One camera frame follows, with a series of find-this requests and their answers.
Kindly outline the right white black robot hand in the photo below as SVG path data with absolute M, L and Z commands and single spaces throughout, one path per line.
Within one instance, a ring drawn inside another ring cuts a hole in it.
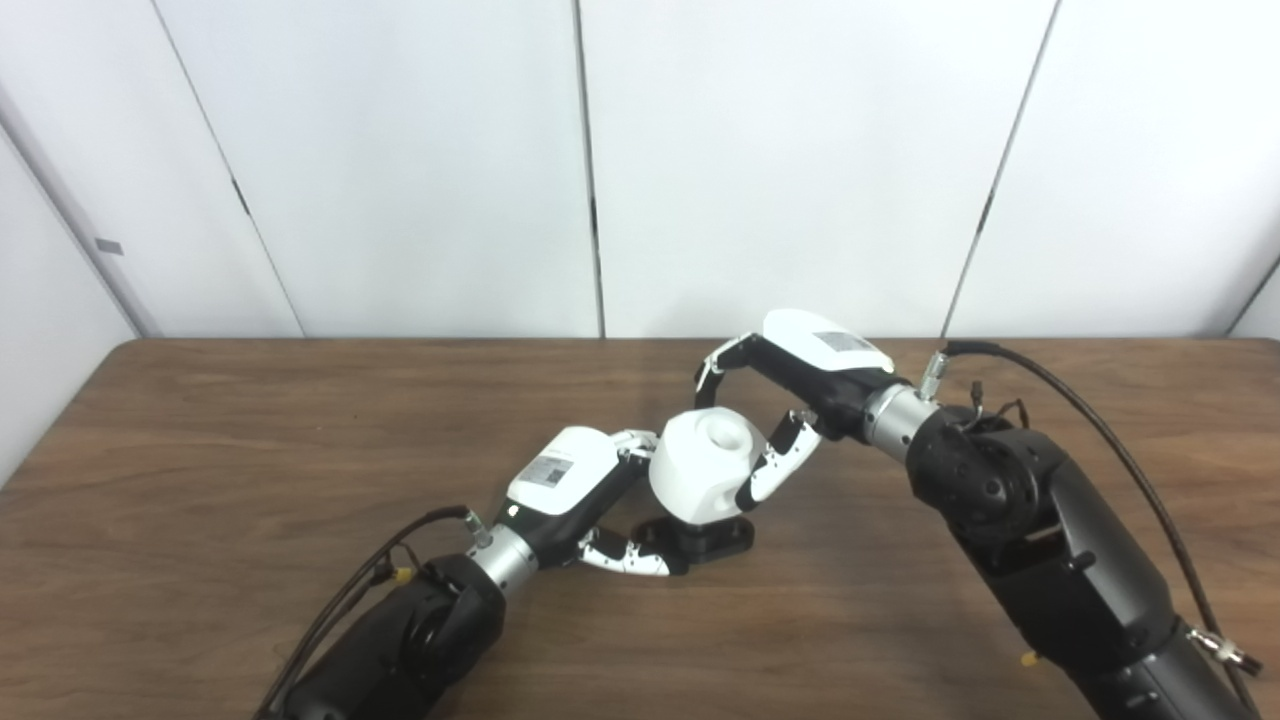
M 791 393 L 788 410 L 765 436 L 733 506 L 750 512 L 787 480 L 824 441 L 870 443 L 876 398 L 902 384 L 893 360 L 859 334 L 814 313 L 776 309 L 758 332 L 728 340 L 695 374 L 694 406 L 713 407 L 730 372 L 753 369 Z

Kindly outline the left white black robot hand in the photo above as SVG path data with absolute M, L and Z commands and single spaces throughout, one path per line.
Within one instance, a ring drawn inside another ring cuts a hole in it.
M 566 427 L 509 483 L 495 524 L 518 537 L 539 570 L 582 562 L 602 570 L 675 577 L 685 569 L 654 544 L 602 525 L 607 512 L 648 477 L 658 436 Z

